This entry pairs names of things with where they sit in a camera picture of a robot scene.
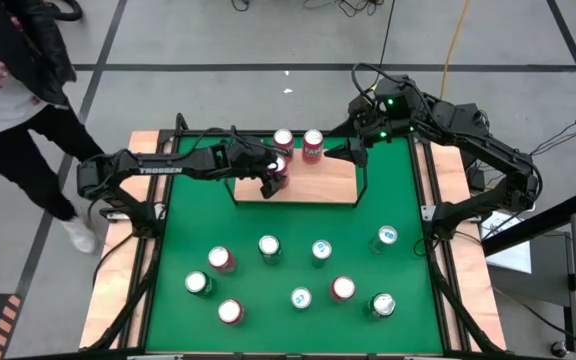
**black pants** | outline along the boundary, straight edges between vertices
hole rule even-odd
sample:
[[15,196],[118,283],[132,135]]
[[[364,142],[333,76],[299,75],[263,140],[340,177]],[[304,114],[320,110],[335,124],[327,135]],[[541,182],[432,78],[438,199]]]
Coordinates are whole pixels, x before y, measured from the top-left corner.
[[72,110],[58,110],[50,105],[25,123],[0,132],[0,174],[50,215],[71,220],[77,215],[75,208],[61,193],[57,175],[28,130],[45,136],[79,161],[103,152]]

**white sneaker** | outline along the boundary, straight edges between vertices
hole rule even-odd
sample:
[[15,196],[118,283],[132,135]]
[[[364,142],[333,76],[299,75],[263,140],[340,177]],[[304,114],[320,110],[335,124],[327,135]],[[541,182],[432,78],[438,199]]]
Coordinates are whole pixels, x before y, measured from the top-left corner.
[[90,254],[97,248],[97,236],[95,233],[81,220],[80,217],[75,217],[70,221],[60,221],[61,224],[70,235],[70,241],[75,248],[82,253]]

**soda can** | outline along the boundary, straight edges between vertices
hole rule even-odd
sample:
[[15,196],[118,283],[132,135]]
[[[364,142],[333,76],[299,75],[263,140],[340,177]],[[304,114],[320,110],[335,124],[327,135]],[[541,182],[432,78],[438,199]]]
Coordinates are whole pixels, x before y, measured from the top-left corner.
[[385,319],[395,311],[395,299],[390,294],[379,293],[364,304],[364,315],[369,320]]
[[193,295],[208,298],[215,289],[215,281],[203,271],[193,271],[186,276],[186,290]]
[[259,252],[268,265],[276,265],[281,261],[281,244],[274,236],[264,235],[259,239]]
[[237,325],[244,319],[244,307],[235,299],[226,299],[219,305],[219,320],[226,325]]
[[232,256],[230,250],[223,246],[217,246],[210,250],[208,253],[208,262],[213,269],[222,274],[229,274],[235,271],[235,267],[237,266],[235,257]]
[[308,164],[321,160],[324,150],[324,136],[319,130],[308,130],[304,134],[304,146],[301,152],[302,159]]
[[381,254],[388,246],[397,241],[397,230],[385,225],[379,228],[377,235],[370,241],[370,251],[373,254]]
[[275,135],[272,137],[272,142],[276,147],[288,150],[286,161],[290,162],[290,160],[292,160],[292,153],[295,149],[295,138],[292,136],[290,130],[279,129],[275,131]]
[[312,244],[312,266],[320,268],[324,266],[332,254],[332,246],[326,240],[317,240]]
[[312,296],[305,287],[298,287],[290,295],[292,306],[298,311],[304,311],[310,306]]
[[348,276],[337,276],[330,284],[330,295],[335,302],[350,300],[355,295],[355,283]]
[[279,187],[280,189],[285,189],[290,182],[290,176],[288,175],[288,164],[286,163],[286,159],[281,156],[277,155],[277,160],[274,163],[268,165],[268,171],[275,172],[278,175],[284,175],[286,180],[284,180],[283,184]]

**red soda can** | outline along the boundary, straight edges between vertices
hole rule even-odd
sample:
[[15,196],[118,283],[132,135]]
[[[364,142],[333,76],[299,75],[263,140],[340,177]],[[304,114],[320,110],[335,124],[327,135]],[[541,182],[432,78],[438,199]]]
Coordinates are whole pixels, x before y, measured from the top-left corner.
[[288,164],[286,164],[286,160],[283,156],[281,155],[277,155],[277,160],[268,165],[268,171],[271,172],[275,172],[278,175],[284,175],[286,177],[286,180],[284,180],[284,183],[281,184],[280,189],[285,189],[286,186],[288,186],[288,183],[290,182],[290,176],[288,176]]
[[275,135],[272,137],[272,142],[278,148],[288,150],[288,156],[286,156],[286,161],[290,162],[290,160],[292,160],[292,153],[295,148],[295,138],[293,138],[290,130],[279,129],[275,131]]
[[308,130],[304,134],[304,148],[301,155],[304,162],[314,164],[321,160],[324,150],[324,136],[319,130]]
[[226,299],[219,305],[219,320],[226,325],[237,325],[244,319],[244,307],[235,299]]
[[330,284],[330,295],[335,302],[350,300],[355,295],[355,283],[348,276],[337,276]]
[[213,269],[222,274],[229,274],[235,271],[235,267],[237,266],[235,257],[232,256],[230,250],[223,246],[217,246],[210,250],[208,253],[208,262]]

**black jacket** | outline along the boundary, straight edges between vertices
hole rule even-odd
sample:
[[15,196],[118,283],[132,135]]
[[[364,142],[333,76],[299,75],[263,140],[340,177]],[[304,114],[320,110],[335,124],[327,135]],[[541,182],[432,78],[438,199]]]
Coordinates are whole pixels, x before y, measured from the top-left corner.
[[[13,24],[15,16],[23,27]],[[0,0],[0,61],[40,99],[68,106],[62,91],[76,75],[66,45],[42,0]]]

